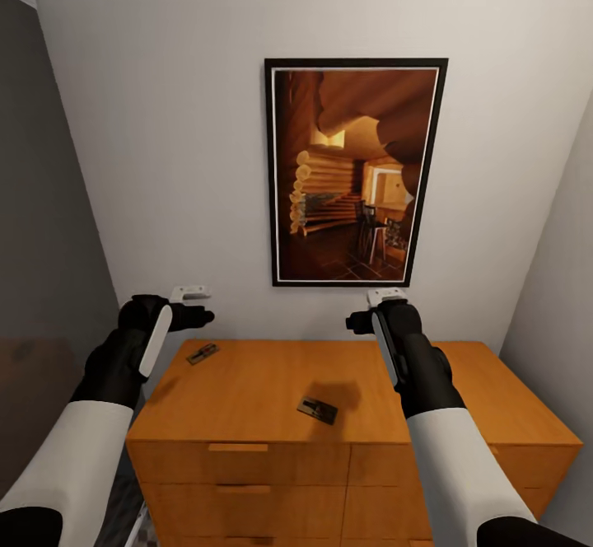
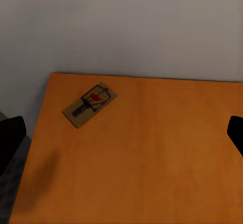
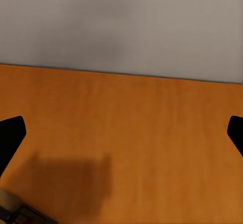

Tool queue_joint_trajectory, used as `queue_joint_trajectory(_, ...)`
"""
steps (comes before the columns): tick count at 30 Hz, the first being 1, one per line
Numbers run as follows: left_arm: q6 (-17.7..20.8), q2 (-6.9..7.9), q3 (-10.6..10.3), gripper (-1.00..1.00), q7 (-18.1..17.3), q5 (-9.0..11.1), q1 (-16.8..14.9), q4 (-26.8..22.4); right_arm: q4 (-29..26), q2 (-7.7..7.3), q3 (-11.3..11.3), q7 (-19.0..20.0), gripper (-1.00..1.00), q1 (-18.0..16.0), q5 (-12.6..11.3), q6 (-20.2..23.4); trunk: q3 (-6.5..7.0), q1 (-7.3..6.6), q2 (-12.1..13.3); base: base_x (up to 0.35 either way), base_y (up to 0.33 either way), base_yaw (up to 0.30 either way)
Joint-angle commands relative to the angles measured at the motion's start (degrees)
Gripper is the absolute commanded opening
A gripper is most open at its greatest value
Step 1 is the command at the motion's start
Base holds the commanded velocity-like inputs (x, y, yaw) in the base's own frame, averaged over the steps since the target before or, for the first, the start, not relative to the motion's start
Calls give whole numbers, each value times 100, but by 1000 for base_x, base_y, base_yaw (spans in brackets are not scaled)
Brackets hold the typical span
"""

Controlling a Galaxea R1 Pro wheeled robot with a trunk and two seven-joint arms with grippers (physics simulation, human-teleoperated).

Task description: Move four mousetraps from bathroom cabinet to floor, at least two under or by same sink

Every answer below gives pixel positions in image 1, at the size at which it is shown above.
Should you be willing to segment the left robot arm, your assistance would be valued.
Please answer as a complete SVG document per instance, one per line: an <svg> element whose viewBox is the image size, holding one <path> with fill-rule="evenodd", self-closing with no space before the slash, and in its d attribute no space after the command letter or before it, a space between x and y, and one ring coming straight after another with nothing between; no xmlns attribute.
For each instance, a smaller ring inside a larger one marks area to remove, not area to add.
<svg viewBox="0 0 593 547"><path fill-rule="evenodd" d="M170 300L135 295L118 329L95 348L58 422L0 500L0 547L94 547L142 384L169 330L201 329L215 316L192 299L202 285L175 286Z"/></svg>

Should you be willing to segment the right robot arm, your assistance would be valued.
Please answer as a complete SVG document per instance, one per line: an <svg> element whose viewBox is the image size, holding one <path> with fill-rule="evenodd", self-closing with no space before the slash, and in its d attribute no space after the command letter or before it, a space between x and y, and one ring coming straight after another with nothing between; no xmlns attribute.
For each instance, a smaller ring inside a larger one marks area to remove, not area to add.
<svg viewBox="0 0 593 547"><path fill-rule="evenodd" d="M413 442L434 547L588 547L538 525L489 450L446 355L422 333L399 288L371 288L346 319L375 334Z"/></svg>

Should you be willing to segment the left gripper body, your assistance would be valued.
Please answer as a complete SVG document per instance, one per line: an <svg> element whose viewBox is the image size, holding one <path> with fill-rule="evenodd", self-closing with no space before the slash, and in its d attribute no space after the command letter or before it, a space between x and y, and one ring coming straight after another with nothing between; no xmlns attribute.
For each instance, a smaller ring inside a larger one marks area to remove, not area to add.
<svg viewBox="0 0 593 547"><path fill-rule="evenodd" d="M176 303L171 303L171 305L176 305ZM180 323L172 330L172 332L178 332L185 329L201 329L205 326L205 308L203 306L176 306L180 311Z"/></svg>

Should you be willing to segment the mousetrap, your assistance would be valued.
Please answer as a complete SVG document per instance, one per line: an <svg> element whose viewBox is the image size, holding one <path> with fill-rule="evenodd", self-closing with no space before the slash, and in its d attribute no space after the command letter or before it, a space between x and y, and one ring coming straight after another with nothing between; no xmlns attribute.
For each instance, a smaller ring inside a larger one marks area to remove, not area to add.
<svg viewBox="0 0 593 547"><path fill-rule="evenodd" d="M320 419L320 421L331 424L332 426L334 425L338 410L334 406L314 400L314 398L305 395L302 396L301 402L297 406L297 411L309 414L312 418Z"/></svg>
<svg viewBox="0 0 593 547"><path fill-rule="evenodd" d="M217 353L220 350L221 349L215 343L212 343L205 346L204 348L201 348L196 353L189 355L186 359L188 359L192 366L194 366L195 364L198 364L198 362L201 362L204 359L209 358L211 355Z"/></svg>

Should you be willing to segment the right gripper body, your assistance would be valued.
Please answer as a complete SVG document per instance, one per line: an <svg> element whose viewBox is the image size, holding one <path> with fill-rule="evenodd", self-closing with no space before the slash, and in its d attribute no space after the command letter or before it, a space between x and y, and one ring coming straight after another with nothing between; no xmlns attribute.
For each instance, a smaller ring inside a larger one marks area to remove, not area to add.
<svg viewBox="0 0 593 547"><path fill-rule="evenodd" d="M353 321L353 330L355 334L374 334L373 326L371 325L371 316L375 309L368 309L368 311L353 312L351 317Z"/></svg>

